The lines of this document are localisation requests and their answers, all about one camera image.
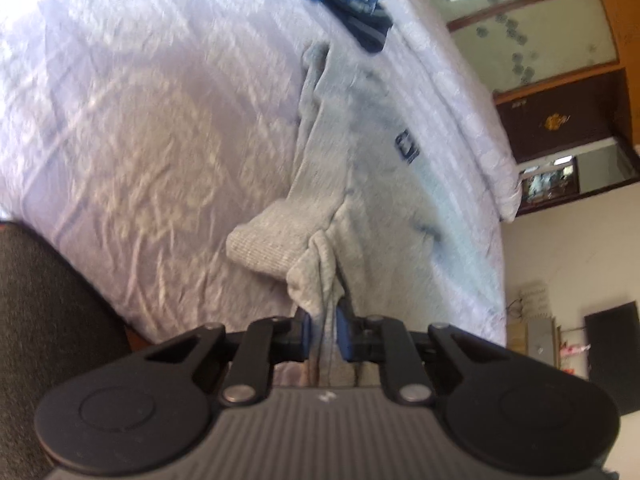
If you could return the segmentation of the wooden wardrobe with glass doors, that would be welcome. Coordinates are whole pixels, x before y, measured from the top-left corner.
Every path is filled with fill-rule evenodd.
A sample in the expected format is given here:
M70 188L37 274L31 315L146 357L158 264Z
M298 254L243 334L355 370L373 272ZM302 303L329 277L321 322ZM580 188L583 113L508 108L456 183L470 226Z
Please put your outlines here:
M431 0L498 105L623 70L639 139L639 0Z

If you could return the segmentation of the black television screen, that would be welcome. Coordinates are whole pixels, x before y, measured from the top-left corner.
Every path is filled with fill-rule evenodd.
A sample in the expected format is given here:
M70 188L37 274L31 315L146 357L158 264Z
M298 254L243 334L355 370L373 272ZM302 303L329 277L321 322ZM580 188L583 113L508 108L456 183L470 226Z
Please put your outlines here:
M639 311L635 302L596 312L584 318L588 377L614 401L621 415L640 404Z

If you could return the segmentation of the lavender patterned bedspread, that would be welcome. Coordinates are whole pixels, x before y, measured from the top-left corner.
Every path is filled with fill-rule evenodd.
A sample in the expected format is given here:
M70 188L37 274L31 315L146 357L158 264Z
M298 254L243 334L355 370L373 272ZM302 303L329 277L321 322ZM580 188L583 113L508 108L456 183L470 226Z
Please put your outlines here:
M444 317L506 339L499 224L518 172L489 92L430 0L387 0L387 79L445 221ZM227 235L294 174L304 51L364 52L312 0L1 0L1 209L160 342L287 315L285 286L229 261Z

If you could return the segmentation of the navy striped folded garment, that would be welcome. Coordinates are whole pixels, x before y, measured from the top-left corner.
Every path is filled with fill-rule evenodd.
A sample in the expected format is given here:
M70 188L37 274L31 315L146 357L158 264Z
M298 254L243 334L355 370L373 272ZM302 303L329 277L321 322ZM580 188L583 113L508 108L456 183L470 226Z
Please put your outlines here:
M312 1L325 6L364 52L378 54L383 50L387 34L393 26L393 20L380 0L375 6L368 6L354 0Z

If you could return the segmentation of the dark brown wooden door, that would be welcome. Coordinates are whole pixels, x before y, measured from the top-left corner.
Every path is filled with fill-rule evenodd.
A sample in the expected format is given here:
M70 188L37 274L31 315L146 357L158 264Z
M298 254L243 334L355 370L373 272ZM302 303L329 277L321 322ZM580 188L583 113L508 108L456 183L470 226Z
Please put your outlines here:
M631 138L626 70L561 84L497 106L517 162Z

